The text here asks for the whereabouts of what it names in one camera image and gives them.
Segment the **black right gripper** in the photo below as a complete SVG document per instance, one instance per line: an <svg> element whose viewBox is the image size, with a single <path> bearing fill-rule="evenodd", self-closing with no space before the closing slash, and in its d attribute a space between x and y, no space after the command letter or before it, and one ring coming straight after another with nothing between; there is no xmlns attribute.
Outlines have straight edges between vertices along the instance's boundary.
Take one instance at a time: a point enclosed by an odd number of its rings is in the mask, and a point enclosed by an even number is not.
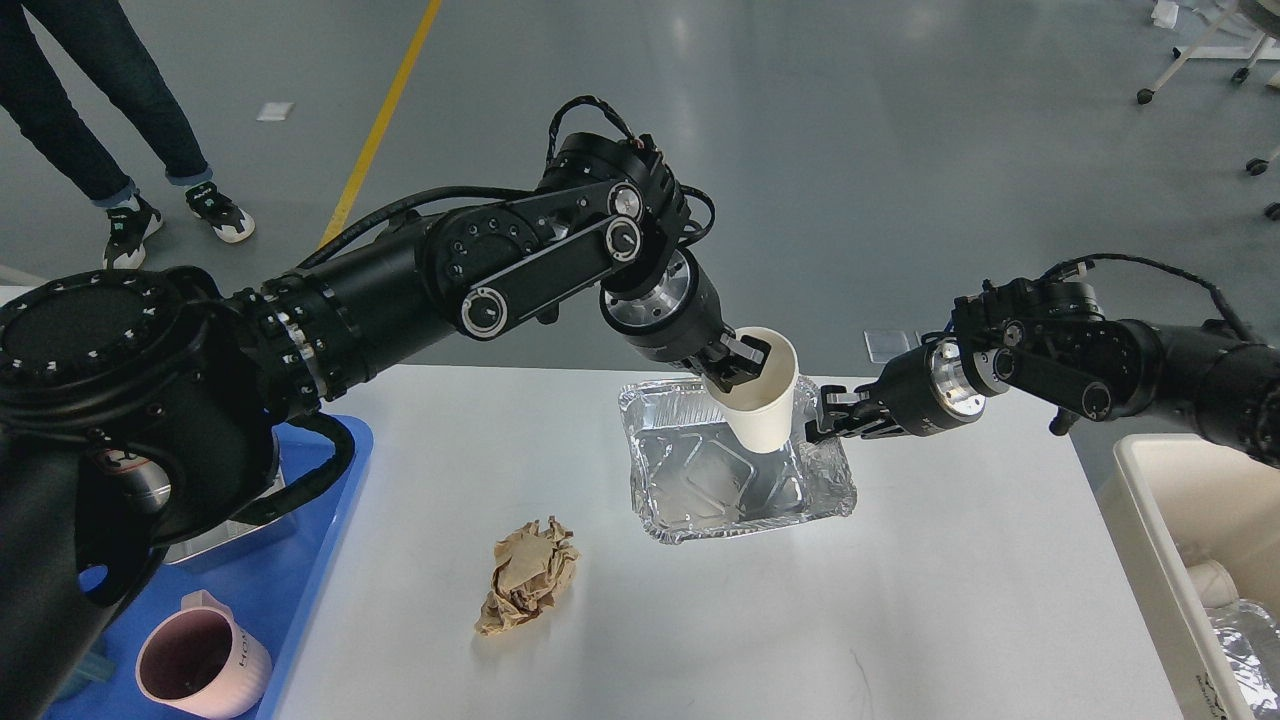
<svg viewBox="0 0 1280 720"><path fill-rule="evenodd" d="M835 438L928 437L977 421L986 396L966 378L954 340L932 340L890 361L869 389L820 388L808 443Z"/></svg>

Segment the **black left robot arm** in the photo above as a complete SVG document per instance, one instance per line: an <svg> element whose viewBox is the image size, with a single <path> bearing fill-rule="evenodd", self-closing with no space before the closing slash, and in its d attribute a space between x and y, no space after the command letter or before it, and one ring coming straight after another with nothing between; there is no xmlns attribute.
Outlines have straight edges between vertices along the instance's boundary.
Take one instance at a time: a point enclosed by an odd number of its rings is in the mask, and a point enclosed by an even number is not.
<svg viewBox="0 0 1280 720"><path fill-rule="evenodd" d="M772 355L691 255L709 231L650 135L568 100L532 190L379 208L259 290L105 269L3 306L3 716L37 719L174 544L324 495L355 442L321 406L417 351L557 320L602 290L644 357L731 391Z"/></svg>

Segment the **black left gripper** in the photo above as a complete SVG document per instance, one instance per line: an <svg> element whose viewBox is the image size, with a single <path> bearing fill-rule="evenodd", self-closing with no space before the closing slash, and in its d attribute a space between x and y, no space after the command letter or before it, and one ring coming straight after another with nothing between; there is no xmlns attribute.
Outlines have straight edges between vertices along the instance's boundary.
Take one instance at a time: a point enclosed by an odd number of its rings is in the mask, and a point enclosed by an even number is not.
<svg viewBox="0 0 1280 720"><path fill-rule="evenodd" d="M714 284L685 250L672 254L644 296L622 299L603 290L600 310L643 357L700 373L721 393L759 379L772 352L765 340L732 334Z"/></svg>

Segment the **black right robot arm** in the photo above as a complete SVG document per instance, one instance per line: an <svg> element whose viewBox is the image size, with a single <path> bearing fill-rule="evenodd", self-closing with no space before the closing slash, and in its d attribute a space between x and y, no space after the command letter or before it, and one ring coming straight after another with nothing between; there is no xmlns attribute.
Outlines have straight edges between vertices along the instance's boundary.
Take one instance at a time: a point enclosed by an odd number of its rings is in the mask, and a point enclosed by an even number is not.
<svg viewBox="0 0 1280 720"><path fill-rule="evenodd" d="M1148 258L1140 265L1206 290L1217 316L1199 325L1110 320L1085 272L1094 252L955 300L948 324L890 360L872 383L823 386L810 443L929 437L974 423L986 401L1020 389L1079 420L1157 416L1275 468L1279 355L1204 278Z"/></svg>

